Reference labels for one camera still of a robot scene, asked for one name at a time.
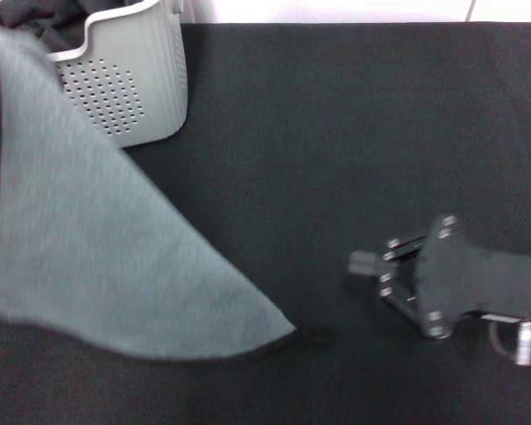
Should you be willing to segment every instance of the bolt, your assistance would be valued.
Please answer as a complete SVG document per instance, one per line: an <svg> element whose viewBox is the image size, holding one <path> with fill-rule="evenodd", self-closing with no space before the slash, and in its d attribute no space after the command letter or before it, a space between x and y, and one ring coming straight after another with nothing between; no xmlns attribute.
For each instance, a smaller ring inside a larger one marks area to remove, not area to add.
<svg viewBox="0 0 531 425"><path fill-rule="evenodd" d="M428 314L428 319L430 321L438 321L443 317L443 314L441 312L431 312Z"/></svg>
<svg viewBox="0 0 531 425"><path fill-rule="evenodd" d="M444 228L439 232L439 239L444 239L445 237L449 237L451 235L449 228Z"/></svg>
<svg viewBox="0 0 531 425"><path fill-rule="evenodd" d="M428 334L430 336L441 336L443 334L443 327L442 326L433 326L431 329L428 330Z"/></svg>
<svg viewBox="0 0 531 425"><path fill-rule="evenodd" d="M454 215L449 215L448 217L445 217L442 220L442 225L445 226L445 227L446 226L452 226L456 222L457 222L457 218Z"/></svg>
<svg viewBox="0 0 531 425"><path fill-rule="evenodd" d="M382 296L382 297L386 297L386 296L388 296L391 292L393 292L393 290L392 290L390 287L384 288L383 290L380 291L380 296Z"/></svg>
<svg viewBox="0 0 531 425"><path fill-rule="evenodd" d="M393 250L394 248L396 248L397 246L399 246L399 239L391 239L390 241L388 241L388 248L390 248L391 250Z"/></svg>

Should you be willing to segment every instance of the gray cloth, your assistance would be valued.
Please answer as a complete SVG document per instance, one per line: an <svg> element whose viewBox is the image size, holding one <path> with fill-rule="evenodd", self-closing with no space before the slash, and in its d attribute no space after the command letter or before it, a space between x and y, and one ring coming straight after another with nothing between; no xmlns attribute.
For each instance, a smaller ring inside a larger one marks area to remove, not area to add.
<svg viewBox="0 0 531 425"><path fill-rule="evenodd" d="M127 155L33 41L0 30L0 318L154 359L236 355L293 332Z"/></svg>

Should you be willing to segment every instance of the black mat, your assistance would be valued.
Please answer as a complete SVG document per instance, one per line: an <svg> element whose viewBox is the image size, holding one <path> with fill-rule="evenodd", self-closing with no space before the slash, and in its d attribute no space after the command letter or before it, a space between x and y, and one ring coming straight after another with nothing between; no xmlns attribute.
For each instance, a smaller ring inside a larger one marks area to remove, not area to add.
<svg viewBox="0 0 531 425"><path fill-rule="evenodd" d="M531 25L184 38L188 123L129 153L290 320L338 337L174 365L0 324L0 424L531 423L531 369L482 324L425 342L345 274L354 249L444 212L531 253Z"/></svg>

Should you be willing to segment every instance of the white plastic basket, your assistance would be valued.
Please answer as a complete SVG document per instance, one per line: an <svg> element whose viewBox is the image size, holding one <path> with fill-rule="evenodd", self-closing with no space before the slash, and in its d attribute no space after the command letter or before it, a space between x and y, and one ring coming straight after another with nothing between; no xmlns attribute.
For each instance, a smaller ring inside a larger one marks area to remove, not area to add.
<svg viewBox="0 0 531 425"><path fill-rule="evenodd" d="M187 115L182 0L144 0L97 12L85 43L51 53L65 92L119 146L160 140Z"/></svg>

